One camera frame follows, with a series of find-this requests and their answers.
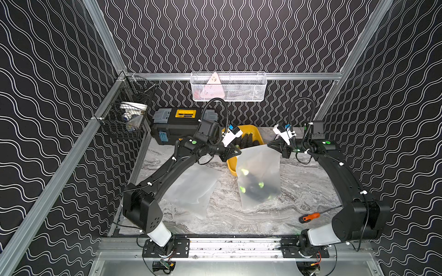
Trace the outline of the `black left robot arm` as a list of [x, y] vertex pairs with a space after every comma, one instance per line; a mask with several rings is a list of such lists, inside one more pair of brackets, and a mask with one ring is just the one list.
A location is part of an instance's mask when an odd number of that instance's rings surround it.
[[219, 156], [225, 162], [241, 154], [233, 141], [243, 132], [236, 125], [222, 128], [218, 123], [201, 119], [192, 136], [179, 138], [173, 155], [151, 176], [139, 184], [128, 184], [122, 194], [122, 214], [144, 231], [159, 247], [166, 247], [172, 233], [162, 222], [159, 202], [167, 190], [188, 168], [201, 157]]

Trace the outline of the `clear zip-top bag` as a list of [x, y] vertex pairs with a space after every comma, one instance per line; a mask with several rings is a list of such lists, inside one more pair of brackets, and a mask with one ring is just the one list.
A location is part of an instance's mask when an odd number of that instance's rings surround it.
[[236, 173], [243, 209], [252, 209], [281, 195], [281, 154], [267, 145], [242, 150]]

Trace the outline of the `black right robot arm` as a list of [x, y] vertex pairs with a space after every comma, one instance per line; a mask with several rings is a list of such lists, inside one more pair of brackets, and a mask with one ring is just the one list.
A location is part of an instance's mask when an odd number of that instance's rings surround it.
[[341, 210], [331, 223], [302, 231], [299, 247], [303, 250], [351, 241], [362, 242], [381, 236], [390, 215], [388, 204], [377, 200], [352, 174], [338, 144], [325, 137], [323, 122], [313, 121], [301, 128], [291, 124], [275, 125], [277, 139], [267, 146], [281, 153], [305, 153], [328, 174], [341, 202]]

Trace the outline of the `dark purple toy eggplant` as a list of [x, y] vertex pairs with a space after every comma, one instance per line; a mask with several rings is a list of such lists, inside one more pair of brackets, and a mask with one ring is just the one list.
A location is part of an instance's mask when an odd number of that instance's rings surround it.
[[248, 169], [241, 169], [241, 174], [244, 179], [243, 182], [246, 186], [259, 189], [264, 187], [265, 184], [263, 173], [250, 171]]
[[277, 195], [278, 190], [271, 186], [249, 186], [249, 187], [239, 187], [240, 193], [247, 196], [249, 199], [258, 201], [258, 202], [265, 202], [270, 199], [272, 199], [274, 196]]

